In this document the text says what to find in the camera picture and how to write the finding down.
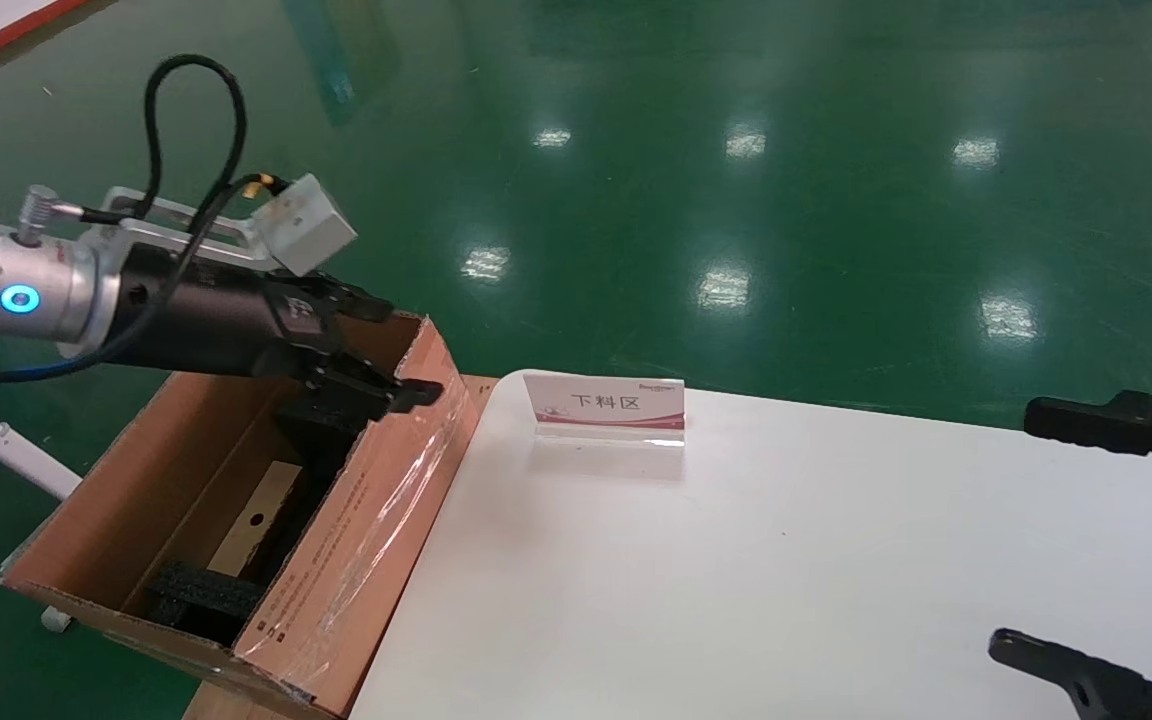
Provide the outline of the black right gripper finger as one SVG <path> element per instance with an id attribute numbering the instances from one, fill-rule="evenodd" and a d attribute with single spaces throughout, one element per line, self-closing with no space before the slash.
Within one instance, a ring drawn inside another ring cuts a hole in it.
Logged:
<path id="1" fill-rule="evenodd" d="M 1129 667 L 1018 632 L 992 632 L 988 655 L 1068 694 L 1079 719 L 1152 719 L 1152 680 Z"/>
<path id="2" fill-rule="evenodd" d="M 1120 392 L 1102 406 L 1033 397 L 1025 409 L 1023 430 L 1066 445 L 1147 456 L 1152 454 L 1152 395 Z"/>

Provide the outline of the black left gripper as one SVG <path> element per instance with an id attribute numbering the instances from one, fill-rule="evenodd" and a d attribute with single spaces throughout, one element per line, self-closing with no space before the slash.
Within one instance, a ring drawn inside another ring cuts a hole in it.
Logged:
<path id="1" fill-rule="evenodd" d="M 394 306 L 361 287 L 311 272 L 252 272 L 195 259 L 169 300 L 106 363 L 165 372 L 291 377 L 340 420 L 381 420 L 434 406 L 444 384 L 401 379 L 346 353 L 334 314 L 385 323 Z"/>

